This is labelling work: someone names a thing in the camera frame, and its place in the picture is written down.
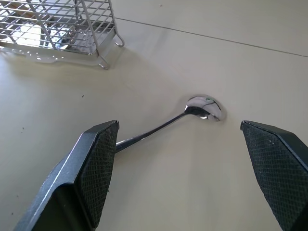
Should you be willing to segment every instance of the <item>metal wire rack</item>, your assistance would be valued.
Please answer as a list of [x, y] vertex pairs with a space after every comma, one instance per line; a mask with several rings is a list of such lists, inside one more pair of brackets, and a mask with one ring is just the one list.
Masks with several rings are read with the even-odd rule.
[[0, 48], [40, 62], [99, 64], [119, 36], [110, 0], [0, 0]]

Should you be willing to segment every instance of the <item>metal spoon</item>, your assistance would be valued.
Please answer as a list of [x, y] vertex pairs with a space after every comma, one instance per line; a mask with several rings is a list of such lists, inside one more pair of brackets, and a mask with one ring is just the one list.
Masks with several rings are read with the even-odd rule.
[[183, 113], [179, 114], [178, 116], [174, 117], [168, 122], [146, 133], [143, 133], [141, 135], [138, 135], [138, 136], [135, 136], [127, 140], [116, 143], [115, 153], [118, 153], [132, 146], [133, 144], [144, 140], [145, 138], [152, 135], [153, 133], [167, 127], [168, 125], [174, 123], [175, 121], [177, 121], [178, 119], [181, 119], [182, 117], [186, 115], [195, 115], [201, 119], [208, 119], [214, 122], [222, 121], [224, 119], [224, 113], [222, 111], [222, 108], [212, 97], [195, 96], [187, 101], [187, 105]]

